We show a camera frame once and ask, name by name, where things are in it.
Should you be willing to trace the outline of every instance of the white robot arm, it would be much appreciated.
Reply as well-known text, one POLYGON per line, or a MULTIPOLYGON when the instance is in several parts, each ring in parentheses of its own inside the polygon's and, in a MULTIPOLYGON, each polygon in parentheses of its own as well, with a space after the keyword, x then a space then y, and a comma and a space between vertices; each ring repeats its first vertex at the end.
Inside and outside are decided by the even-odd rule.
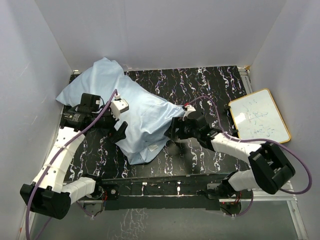
MULTIPOLYGON (((81 97, 81 103, 72 107, 63 115, 56 141, 42 169, 31 184, 24 184, 20 190, 20 195, 24 202, 28 204, 35 185, 41 179, 46 168, 49 167, 48 172, 36 189, 31 204, 31 211, 56 219, 62 219, 68 213, 71 204, 97 190, 96 181, 90 177, 80 177, 78 180, 67 185, 63 183, 75 152, 85 139, 84 134, 79 135, 77 138, 75 136, 97 117, 98 113, 96 112, 99 111, 99 105, 100 96, 84 93, 81 97), (66 143, 71 139, 74 140, 66 146, 66 143), (61 148, 64 148, 64 150, 50 164, 53 157, 61 148)), ((93 128, 106 129, 113 143, 124 139, 128 124, 123 122, 118 130, 114 126, 120 114, 128 109, 129 104, 126 100, 121 99, 120 95, 116 95, 109 109, 96 122, 93 128)))
POLYGON ((207 190, 207 194, 216 196, 217 199, 256 188, 275 194, 296 173, 277 145, 269 142, 242 142, 220 129, 211 128, 205 116, 191 105, 185 106, 183 117, 172 119, 165 135, 173 140, 196 138, 202 147, 231 155, 251 167, 246 171, 232 172, 216 189, 207 190))

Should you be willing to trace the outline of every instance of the crumpled fabric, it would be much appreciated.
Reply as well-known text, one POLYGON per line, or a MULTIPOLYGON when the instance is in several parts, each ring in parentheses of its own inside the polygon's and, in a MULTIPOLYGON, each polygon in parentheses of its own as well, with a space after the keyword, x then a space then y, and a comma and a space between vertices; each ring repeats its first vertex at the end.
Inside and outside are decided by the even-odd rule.
POLYGON ((127 156, 129 164, 149 163, 169 140, 164 133, 170 127, 172 117, 182 117, 184 110, 143 89, 124 74, 116 61, 105 57, 96 61, 73 80, 56 100, 74 107, 80 103, 82 93, 89 93, 99 95, 106 101, 114 89, 129 103, 129 110, 121 113, 114 126, 119 129, 126 121, 126 138, 116 144, 127 156))

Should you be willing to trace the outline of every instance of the floor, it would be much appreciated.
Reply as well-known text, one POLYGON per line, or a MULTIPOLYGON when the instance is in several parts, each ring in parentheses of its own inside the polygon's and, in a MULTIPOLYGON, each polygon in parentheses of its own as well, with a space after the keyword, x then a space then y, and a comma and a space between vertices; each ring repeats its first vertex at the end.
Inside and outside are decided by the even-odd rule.
MULTIPOLYGON (((131 71, 126 74, 150 93, 177 105, 201 95, 210 96, 217 104, 223 128, 229 132, 234 126, 224 109, 230 101, 246 94, 236 66, 131 71)), ((200 100, 195 107, 204 112, 213 127, 218 127, 216 113, 206 100, 200 100)), ((179 146, 169 141, 152 162, 129 165, 116 145, 99 130, 92 130, 78 148, 65 181, 75 181, 85 173, 111 179, 229 173, 246 168, 234 157, 203 149, 195 139, 186 140, 179 146)))

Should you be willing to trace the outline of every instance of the gray wall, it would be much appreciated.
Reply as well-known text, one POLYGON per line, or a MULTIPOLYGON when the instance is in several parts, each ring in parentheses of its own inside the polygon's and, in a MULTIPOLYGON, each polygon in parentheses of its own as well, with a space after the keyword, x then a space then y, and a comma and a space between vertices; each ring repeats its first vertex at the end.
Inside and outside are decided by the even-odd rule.
POLYGON ((73 70, 251 65, 286 0, 35 0, 73 70))
POLYGON ((33 0, 0 1, 0 238, 18 236, 19 191, 40 170, 71 69, 33 0))
MULTIPOLYGON (((319 239, 320 208, 320 2, 288 1, 251 67, 254 90, 269 88, 292 140, 288 146, 309 166, 313 187, 298 196, 310 239, 319 239)), ((296 190, 307 185, 307 174, 295 164, 296 190)))

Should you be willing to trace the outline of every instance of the purple cable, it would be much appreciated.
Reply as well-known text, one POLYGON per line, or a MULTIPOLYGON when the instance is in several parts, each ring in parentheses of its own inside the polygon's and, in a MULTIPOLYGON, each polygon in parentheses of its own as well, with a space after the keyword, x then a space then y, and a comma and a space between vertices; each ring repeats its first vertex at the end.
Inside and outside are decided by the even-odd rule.
POLYGON ((239 217, 239 216, 246 214, 249 211, 249 209, 251 208, 252 204, 254 203, 254 191, 251 190, 251 193, 252 193, 252 195, 251 195, 251 200, 250 200, 249 206, 243 212, 236 214, 235 215, 236 217, 239 217))
POLYGON ((52 217, 49 217, 49 219, 45 222, 45 224, 43 225, 43 227, 41 228, 40 232, 35 236, 34 240, 38 240, 38 238, 40 237, 40 235, 42 234, 42 232, 45 230, 46 226, 48 225, 48 223, 51 221, 52 217))
POLYGON ((79 208, 81 208, 81 209, 84 211, 84 213, 85 213, 87 216, 89 216, 89 217, 91 217, 91 218, 94 217, 94 215, 91 214, 90 212, 88 212, 78 201, 76 201, 75 203, 78 205, 79 208))
POLYGON ((222 130, 223 135, 226 138, 228 138, 229 140, 234 141, 234 142, 238 142, 238 143, 251 143, 251 142, 260 142, 260 141, 273 143, 273 144, 279 146, 280 148, 284 149, 288 153, 290 153, 292 156, 294 156, 301 163, 301 165, 304 167, 304 169, 305 169, 305 171, 306 171, 306 173, 308 175, 308 181, 309 182, 308 182, 307 187, 302 191, 289 191, 289 190, 280 188, 280 190, 282 192, 287 193, 287 194, 300 195, 300 194, 304 194, 304 193, 306 193, 306 192, 308 192, 310 190, 310 188, 312 186, 312 175, 311 175, 311 172, 310 172, 309 168, 307 167, 307 165, 305 164, 305 162, 299 156, 297 156, 293 151, 291 151, 289 148, 287 148, 286 146, 284 146, 284 145, 282 145, 282 144, 280 144, 280 143, 278 143, 276 141, 273 141, 273 140, 270 140, 270 139, 266 139, 266 138, 241 139, 241 140, 239 140, 238 138, 233 138, 232 136, 229 136, 227 134, 227 132, 224 130, 224 128, 222 127, 222 125, 221 125, 221 121, 220 121, 217 105, 215 104, 215 102, 210 97, 208 97, 206 95, 199 96, 199 97, 195 98, 194 100, 190 101, 188 104, 191 104, 191 103, 197 101, 198 99, 208 99, 212 103, 212 105, 214 106, 214 109, 215 109, 216 117, 218 119, 218 125, 219 125, 220 129, 222 130))
MULTIPOLYGON (((101 110, 101 112, 99 113, 99 115, 95 118, 95 120, 90 123, 89 126, 87 126, 84 130, 82 130, 81 132, 79 132, 77 135, 75 135, 72 139, 70 139, 65 145, 64 147, 67 147, 69 144, 71 144, 75 139, 77 139, 80 135, 84 134, 85 132, 87 132, 93 125, 96 124, 96 122, 102 117, 102 115, 105 113, 105 111, 107 110, 107 108, 109 107, 109 105, 111 104, 111 101, 112 99, 114 98, 115 95, 118 94, 118 91, 117 89, 115 89, 113 91, 113 93, 111 94, 111 97, 109 98, 108 102, 106 103, 106 105, 104 106, 104 108, 101 110)), ((57 152, 56 154, 53 156, 53 158, 51 159, 49 165, 51 166, 56 158, 59 156, 59 154, 64 150, 63 147, 61 147, 57 152)), ((31 209, 31 204, 32 204, 32 201, 34 199, 34 196, 36 194, 36 191, 39 187, 39 185, 41 184, 41 182, 43 181, 43 179, 45 178, 45 175, 47 174, 47 172, 49 171, 50 169, 50 166, 47 166, 46 169, 44 170, 43 174, 41 175, 41 177, 39 178, 38 182, 35 184, 32 192, 31 192, 31 195, 30 195, 30 198, 29 198, 29 202, 27 204, 27 207, 26 207, 26 214, 25 214, 25 236, 26 236, 26 239, 27 240, 31 240, 30 239, 30 230, 29 230, 29 216, 30 216, 30 209, 31 209)))

